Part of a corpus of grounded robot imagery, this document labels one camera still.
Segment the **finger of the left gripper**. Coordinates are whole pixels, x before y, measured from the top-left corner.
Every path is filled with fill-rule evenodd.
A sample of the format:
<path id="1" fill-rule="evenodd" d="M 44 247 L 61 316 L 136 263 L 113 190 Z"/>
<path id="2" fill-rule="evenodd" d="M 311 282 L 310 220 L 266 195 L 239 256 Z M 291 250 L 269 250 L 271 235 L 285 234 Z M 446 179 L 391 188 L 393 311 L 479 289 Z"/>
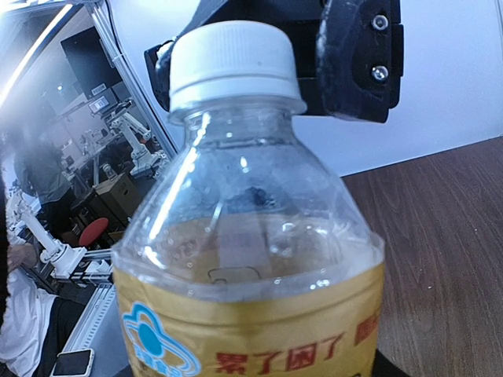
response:
<path id="1" fill-rule="evenodd" d="M 170 111 L 170 70 L 171 54 L 176 38 L 167 40 L 144 52 L 152 92 L 159 105 L 166 112 Z"/>
<path id="2" fill-rule="evenodd" d="M 314 77 L 299 81 L 307 114 L 387 122 L 400 100 L 404 49 L 399 1 L 327 1 Z"/>

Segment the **white bottle cap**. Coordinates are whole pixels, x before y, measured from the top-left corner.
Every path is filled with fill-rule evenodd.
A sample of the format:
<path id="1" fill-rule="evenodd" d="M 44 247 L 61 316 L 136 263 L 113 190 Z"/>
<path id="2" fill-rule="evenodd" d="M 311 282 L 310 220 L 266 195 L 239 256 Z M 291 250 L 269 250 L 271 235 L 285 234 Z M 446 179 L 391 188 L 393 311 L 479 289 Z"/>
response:
<path id="1" fill-rule="evenodd" d="M 223 21 L 178 39 L 171 53 L 169 111 L 235 97 L 284 98 L 303 114 L 292 43 L 280 29 L 255 21 Z"/>

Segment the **white small robot base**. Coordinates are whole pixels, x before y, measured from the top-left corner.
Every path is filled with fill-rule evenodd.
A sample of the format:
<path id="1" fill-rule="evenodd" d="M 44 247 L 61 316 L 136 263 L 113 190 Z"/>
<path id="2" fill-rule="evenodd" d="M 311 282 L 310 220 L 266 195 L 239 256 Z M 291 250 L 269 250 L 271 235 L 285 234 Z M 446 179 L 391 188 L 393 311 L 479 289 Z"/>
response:
<path id="1" fill-rule="evenodd" d="M 52 276 L 58 280 L 69 280 L 78 264 L 87 253 L 85 247 L 72 247 L 53 238 L 36 218 L 31 206 L 23 198 L 21 191 L 11 194 L 6 205 L 6 222 L 9 241 L 20 242 L 17 229 L 22 225 L 29 228 L 42 245 L 40 260 L 53 266 Z"/>

